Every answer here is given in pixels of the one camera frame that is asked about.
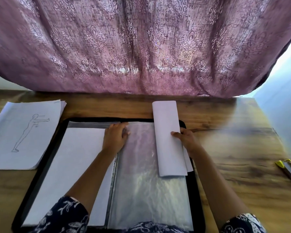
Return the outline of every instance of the wooden tabletop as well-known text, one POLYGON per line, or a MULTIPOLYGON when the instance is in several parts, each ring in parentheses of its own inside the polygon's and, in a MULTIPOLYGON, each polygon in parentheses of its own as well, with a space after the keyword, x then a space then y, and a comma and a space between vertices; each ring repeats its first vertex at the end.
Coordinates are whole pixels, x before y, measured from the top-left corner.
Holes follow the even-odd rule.
MULTIPOLYGON (((287 155, 254 99, 0 90, 0 111, 7 101, 56 99, 67 102, 61 121, 70 117, 153 118, 153 101, 176 100, 179 119, 199 137, 225 179, 264 227, 269 232, 291 232, 291 181, 274 164, 287 155)), ((11 231, 34 174, 34 170, 0 171, 0 232, 11 231)), ((199 187, 206 232, 218 232, 200 183, 199 187)))

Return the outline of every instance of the stack of paper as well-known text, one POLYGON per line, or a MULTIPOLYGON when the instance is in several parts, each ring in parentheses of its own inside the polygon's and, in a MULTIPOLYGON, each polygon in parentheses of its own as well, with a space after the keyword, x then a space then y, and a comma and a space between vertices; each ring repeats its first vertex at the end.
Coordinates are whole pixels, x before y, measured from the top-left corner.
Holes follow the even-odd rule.
POLYGON ((0 113, 0 169, 34 169, 47 149, 65 101, 7 102, 0 113))
MULTIPOLYGON (((100 128, 67 128, 24 225, 37 225, 54 203, 66 194, 101 151, 104 135, 105 129, 100 128)), ((105 224, 113 165, 114 161, 99 188, 89 226, 105 224)))
POLYGON ((180 132, 175 101, 152 103, 160 176, 186 176, 193 167, 186 149, 171 132, 180 132))

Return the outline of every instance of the fashion croquis sketch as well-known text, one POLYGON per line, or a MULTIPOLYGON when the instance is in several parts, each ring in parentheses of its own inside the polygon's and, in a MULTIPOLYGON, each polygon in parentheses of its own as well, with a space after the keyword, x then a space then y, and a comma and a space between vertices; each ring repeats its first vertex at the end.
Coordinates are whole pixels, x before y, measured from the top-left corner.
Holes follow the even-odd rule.
POLYGON ((27 137, 27 135, 30 133, 31 129, 33 128, 33 126, 38 126, 40 122, 48 122, 50 121, 50 119, 37 119, 38 117, 44 117, 39 115, 39 114, 34 114, 32 116, 32 119, 29 121, 28 126, 26 127, 26 129, 24 130, 23 134, 21 135, 21 137, 19 138, 19 140, 16 142, 12 152, 19 152, 19 150, 17 149, 17 147, 19 146, 19 144, 27 137))

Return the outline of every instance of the floral curtain pattern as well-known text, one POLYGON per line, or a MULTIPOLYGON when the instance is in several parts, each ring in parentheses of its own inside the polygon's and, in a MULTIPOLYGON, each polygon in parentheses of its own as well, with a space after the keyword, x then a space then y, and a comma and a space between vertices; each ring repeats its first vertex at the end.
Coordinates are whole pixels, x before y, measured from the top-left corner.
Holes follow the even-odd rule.
POLYGON ((35 91, 232 97, 291 39, 291 0, 0 0, 0 76, 35 91))

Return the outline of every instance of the navy floral sleeve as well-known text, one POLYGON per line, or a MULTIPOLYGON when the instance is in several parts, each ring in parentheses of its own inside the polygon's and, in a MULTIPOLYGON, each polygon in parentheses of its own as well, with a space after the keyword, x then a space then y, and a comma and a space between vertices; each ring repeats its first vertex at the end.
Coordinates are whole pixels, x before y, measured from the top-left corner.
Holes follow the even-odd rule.
MULTIPOLYGON (((32 233, 85 233, 88 212, 76 199, 62 197, 39 222, 32 233)), ((177 226, 140 222, 122 233, 187 233, 177 226)), ((259 220, 250 213, 240 214, 227 221, 220 233, 266 233, 259 220)))

